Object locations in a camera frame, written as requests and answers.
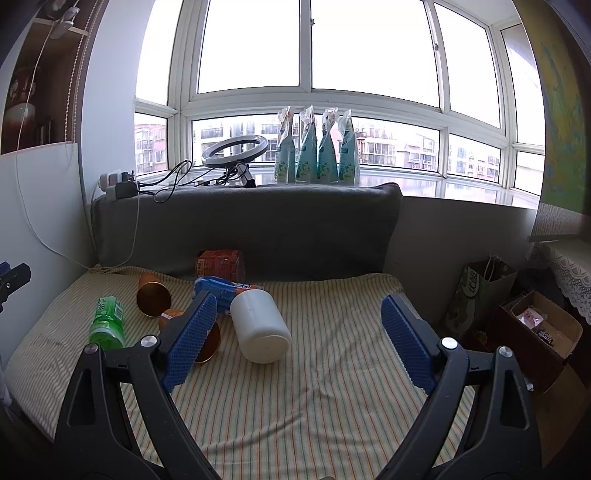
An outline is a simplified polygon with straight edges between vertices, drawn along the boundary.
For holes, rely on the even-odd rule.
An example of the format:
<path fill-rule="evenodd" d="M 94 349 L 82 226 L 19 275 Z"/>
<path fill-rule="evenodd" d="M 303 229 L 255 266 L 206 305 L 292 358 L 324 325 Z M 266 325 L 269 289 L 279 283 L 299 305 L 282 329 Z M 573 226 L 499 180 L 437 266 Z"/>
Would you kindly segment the copper orange paper cup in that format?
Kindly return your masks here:
<path fill-rule="evenodd" d="M 148 317 L 160 316 L 172 303 L 169 289 L 149 272 L 140 275 L 135 300 L 140 312 Z"/>

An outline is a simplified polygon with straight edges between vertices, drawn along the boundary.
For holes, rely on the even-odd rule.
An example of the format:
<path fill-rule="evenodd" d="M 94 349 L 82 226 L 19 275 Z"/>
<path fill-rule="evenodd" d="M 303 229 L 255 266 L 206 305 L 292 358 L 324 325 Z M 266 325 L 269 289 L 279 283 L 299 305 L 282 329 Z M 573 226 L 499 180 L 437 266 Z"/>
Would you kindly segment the green tea bottle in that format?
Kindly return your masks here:
<path fill-rule="evenodd" d="M 103 350 L 122 349 L 125 346 L 123 307 L 115 296 L 98 299 L 88 342 Z"/>

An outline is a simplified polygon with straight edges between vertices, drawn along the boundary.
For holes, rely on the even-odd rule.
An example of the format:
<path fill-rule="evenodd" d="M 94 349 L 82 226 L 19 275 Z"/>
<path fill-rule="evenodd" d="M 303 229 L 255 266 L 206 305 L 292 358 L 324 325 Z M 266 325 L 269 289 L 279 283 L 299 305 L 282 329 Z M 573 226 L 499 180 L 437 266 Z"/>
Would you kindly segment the brown cardboard box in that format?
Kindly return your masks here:
<path fill-rule="evenodd" d="M 536 394 L 558 380 L 583 334 L 581 324 L 537 291 L 502 306 L 500 342 L 517 357 Z"/>

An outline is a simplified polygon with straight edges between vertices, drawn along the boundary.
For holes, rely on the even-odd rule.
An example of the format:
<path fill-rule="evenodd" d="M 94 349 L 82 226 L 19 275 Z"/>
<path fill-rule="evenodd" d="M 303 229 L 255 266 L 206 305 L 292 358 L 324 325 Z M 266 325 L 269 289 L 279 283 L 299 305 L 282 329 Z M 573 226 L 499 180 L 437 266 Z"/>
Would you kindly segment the white power strip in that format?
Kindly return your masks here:
<path fill-rule="evenodd" d="M 106 192 L 108 188 L 116 186 L 121 182 L 134 182 L 132 172 L 115 170 L 109 173 L 103 173 L 98 179 L 98 185 L 101 191 Z"/>

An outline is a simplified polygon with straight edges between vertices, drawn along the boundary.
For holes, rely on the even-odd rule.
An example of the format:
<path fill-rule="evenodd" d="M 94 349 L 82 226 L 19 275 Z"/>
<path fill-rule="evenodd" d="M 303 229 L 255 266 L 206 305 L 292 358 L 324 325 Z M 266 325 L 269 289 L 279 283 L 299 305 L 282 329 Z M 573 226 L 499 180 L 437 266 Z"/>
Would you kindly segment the black power adapter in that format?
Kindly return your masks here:
<path fill-rule="evenodd" d="M 138 195 L 138 188 L 134 182 L 118 182 L 106 189 L 106 200 L 116 201 L 133 198 Z"/>

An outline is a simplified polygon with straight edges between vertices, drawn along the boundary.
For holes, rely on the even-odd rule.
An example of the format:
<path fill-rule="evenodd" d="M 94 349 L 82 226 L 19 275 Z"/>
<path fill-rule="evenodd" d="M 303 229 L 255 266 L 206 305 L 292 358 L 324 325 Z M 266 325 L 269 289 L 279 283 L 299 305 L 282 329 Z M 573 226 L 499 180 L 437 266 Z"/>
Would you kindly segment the red white vase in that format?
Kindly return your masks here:
<path fill-rule="evenodd" d="M 2 152 L 31 147 L 36 128 L 36 107 L 33 104 L 36 84 L 32 67 L 21 67 L 9 84 L 2 126 Z"/>

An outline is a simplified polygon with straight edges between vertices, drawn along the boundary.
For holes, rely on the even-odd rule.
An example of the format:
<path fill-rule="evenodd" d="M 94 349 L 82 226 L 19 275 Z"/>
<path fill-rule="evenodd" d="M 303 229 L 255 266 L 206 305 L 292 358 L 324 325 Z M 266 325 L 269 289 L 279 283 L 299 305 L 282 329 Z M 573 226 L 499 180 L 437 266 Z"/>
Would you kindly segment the blue snack package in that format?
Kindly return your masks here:
<path fill-rule="evenodd" d="M 201 291 L 212 294 L 217 302 L 217 312 L 226 314 L 236 296 L 249 290 L 261 290 L 257 285 L 235 283 L 215 276 L 201 276 L 193 283 L 193 295 Z"/>

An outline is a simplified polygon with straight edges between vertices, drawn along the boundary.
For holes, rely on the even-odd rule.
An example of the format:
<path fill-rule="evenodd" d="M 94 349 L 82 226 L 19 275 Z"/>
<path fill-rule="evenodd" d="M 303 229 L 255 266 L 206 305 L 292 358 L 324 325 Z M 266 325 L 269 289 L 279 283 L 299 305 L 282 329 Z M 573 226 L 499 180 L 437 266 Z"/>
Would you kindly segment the white plastic jar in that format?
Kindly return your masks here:
<path fill-rule="evenodd" d="M 232 300 L 229 312 L 239 349 L 250 362 L 274 363 L 290 350 L 290 329 L 266 290 L 239 293 Z"/>

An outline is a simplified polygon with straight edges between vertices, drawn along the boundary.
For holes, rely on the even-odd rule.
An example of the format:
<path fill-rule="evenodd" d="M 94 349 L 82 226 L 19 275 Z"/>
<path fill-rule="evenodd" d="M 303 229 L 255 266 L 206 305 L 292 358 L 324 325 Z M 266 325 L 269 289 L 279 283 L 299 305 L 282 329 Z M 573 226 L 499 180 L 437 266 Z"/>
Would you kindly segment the striped mattress cloth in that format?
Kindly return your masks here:
<path fill-rule="evenodd" d="M 135 296 L 141 270 L 82 275 L 49 305 L 12 354 L 12 398 L 53 435 L 97 301 L 119 300 L 128 344 L 157 331 Z M 321 282 L 267 282 L 290 329 L 290 351 L 249 362 L 222 317 L 221 344 L 173 391 L 195 442 L 224 479 L 373 479 L 423 406 L 381 322 L 381 303 L 403 288 L 377 273 Z"/>

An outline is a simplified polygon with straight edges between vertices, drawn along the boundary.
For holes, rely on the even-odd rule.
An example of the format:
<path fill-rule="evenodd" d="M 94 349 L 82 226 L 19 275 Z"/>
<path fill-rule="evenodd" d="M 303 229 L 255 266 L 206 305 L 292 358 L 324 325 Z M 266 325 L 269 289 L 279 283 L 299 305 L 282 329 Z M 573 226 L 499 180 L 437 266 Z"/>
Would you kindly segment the orange red box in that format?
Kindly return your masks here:
<path fill-rule="evenodd" d="M 239 250 L 205 250 L 195 260 L 195 275 L 214 276 L 231 282 L 245 281 L 245 259 Z"/>

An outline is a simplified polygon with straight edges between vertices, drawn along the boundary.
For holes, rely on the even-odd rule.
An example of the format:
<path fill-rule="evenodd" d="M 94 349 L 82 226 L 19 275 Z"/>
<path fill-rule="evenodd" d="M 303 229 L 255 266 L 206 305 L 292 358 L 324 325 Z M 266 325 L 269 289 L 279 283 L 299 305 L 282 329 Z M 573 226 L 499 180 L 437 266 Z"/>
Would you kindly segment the lace covered side table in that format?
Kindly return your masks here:
<path fill-rule="evenodd" d="M 590 323 L 590 244 L 580 239 L 538 242 L 531 262 L 552 271 L 562 294 Z"/>

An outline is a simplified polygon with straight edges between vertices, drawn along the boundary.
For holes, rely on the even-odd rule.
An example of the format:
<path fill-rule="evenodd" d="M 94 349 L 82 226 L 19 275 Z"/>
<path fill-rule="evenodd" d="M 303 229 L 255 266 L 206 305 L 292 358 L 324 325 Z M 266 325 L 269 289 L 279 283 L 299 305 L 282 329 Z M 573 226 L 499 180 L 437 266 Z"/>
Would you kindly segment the white cabinet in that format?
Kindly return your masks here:
<path fill-rule="evenodd" d="M 8 362 L 46 307 L 92 262 L 82 192 L 82 97 L 100 1 L 77 1 L 72 26 L 52 34 L 69 1 L 1 4 L 1 258 L 25 263 L 30 281 L 1 312 L 1 360 Z M 31 147 L 2 152 L 9 84 L 32 67 L 36 128 Z"/>

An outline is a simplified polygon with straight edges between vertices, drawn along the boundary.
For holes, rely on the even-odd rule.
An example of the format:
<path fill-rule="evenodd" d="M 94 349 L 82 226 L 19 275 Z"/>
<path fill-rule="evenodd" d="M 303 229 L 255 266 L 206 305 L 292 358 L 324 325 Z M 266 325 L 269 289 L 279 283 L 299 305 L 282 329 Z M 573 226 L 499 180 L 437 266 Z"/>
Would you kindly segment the grey cushion backrest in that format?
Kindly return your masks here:
<path fill-rule="evenodd" d="M 174 277 L 206 250 L 238 250 L 254 281 L 320 281 L 379 273 L 399 219 L 398 184 L 183 188 L 166 202 L 141 195 L 91 207 L 103 266 Z"/>

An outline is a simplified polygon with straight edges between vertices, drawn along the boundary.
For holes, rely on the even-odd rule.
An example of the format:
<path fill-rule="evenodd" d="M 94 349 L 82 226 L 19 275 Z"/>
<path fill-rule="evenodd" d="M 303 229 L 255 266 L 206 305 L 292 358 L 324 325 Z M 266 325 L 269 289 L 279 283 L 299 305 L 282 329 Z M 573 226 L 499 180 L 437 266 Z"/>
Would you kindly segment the teal refill pouch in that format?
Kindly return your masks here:
<path fill-rule="evenodd" d="M 297 175 L 297 182 L 314 183 L 318 179 L 318 137 L 313 105 L 301 111 L 300 120 L 303 132 L 295 175 Z"/>
<path fill-rule="evenodd" d="M 339 147 L 339 181 L 348 185 L 356 185 L 359 183 L 360 161 L 352 110 L 346 110 L 342 114 L 339 118 L 338 128 L 342 135 L 342 143 Z"/>
<path fill-rule="evenodd" d="M 277 138 L 274 179 L 276 183 L 294 183 L 296 180 L 296 146 L 294 145 L 294 113 L 290 106 L 280 110 L 280 134 Z"/>
<path fill-rule="evenodd" d="M 338 109 L 328 108 L 322 113 L 322 140 L 318 146 L 318 179 L 321 183 L 338 181 L 337 157 L 335 145 L 332 141 L 332 127 L 338 120 Z"/>

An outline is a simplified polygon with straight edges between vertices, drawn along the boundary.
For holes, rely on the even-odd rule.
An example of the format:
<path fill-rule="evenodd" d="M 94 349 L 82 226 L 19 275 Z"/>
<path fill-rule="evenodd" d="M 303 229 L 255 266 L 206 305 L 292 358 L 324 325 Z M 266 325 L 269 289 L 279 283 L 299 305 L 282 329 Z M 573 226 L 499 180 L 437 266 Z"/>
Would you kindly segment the window frame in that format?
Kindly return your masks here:
<path fill-rule="evenodd" d="M 489 202 L 542 190 L 541 84 L 512 1 L 156 1 L 134 107 L 140 175 L 240 135 L 266 138 L 271 165 L 290 107 L 294 134 L 351 117 L 369 178 Z"/>

